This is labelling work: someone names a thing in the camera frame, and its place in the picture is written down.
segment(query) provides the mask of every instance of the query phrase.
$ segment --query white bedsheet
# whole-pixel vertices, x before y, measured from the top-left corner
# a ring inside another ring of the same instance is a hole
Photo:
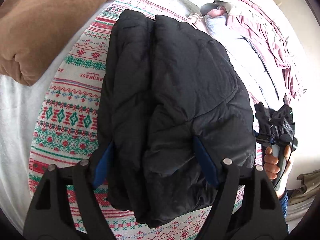
[[[199,8],[186,0],[148,0],[187,16]],[[32,87],[0,75],[0,207],[9,221],[22,232],[31,201],[28,161],[32,136],[44,96],[57,69],[80,35],[102,11],[105,3],[79,30],[50,67]]]
[[[33,86],[23,86],[11,77],[0,75],[0,207],[20,232],[31,201],[28,186],[29,152],[44,96],[67,53],[102,8],[110,3],[105,3],[97,10]]]

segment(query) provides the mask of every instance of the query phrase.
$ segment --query red and green pattern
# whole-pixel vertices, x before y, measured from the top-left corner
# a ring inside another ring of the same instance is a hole
[[[161,14],[187,22],[185,17],[146,0],[116,0],[96,17],[64,59],[46,93],[30,151],[31,193],[35,192],[49,164],[58,167],[75,165],[81,159],[89,158],[98,147],[97,110],[110,33],[125,9],[140,11],[150,18]],[[76,228],[85,232],[73,187],[68,186],[67,192]],[[114,209],[107,201],[107,194],[108,185],[95,190],[102,213],[119,240],[193,240],[210,211],[210,208],[194,211],[150,229],[137,223],[133,212]],[[242,196],[243,189],[238,192],[235,209],[240,206]]]

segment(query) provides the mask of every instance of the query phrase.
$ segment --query metal bolt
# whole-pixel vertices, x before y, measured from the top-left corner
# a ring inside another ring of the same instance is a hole
[[[88,164],[89,164],[89,160],[88,159],[83,159],[83,160],[80,161],[80,165],[81,166],[86,166]]]
[[[54,171],[56,168],[56,165],[55,164],[50,164],[47,168],[48,171]]]
[[[261,165],[256,166],[257,171],[263,171],[263,167]]]
[[[232,160],[229,159],[229,158],[225,158],[225,159],[223,159],[223,163],[224,163],[225,165],[231,165],[231,164],[232,164]]]

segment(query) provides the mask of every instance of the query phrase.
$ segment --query brown pillow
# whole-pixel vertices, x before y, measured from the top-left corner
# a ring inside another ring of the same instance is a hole
[[[31,86],[107,0],[5,0],[0,7],[0,74]]]

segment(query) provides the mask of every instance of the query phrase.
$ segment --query pink blanket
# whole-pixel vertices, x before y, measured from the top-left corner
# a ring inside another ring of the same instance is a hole
[[[228,12],[227,26],[247,38],[260,54],[266,69],[273,80],[278,95],[289,103],[303,93],[301,77],[283,38],[275,23],[249,0],[215,0],[225,6]],[[283,80],[276,76],[281,69]]]

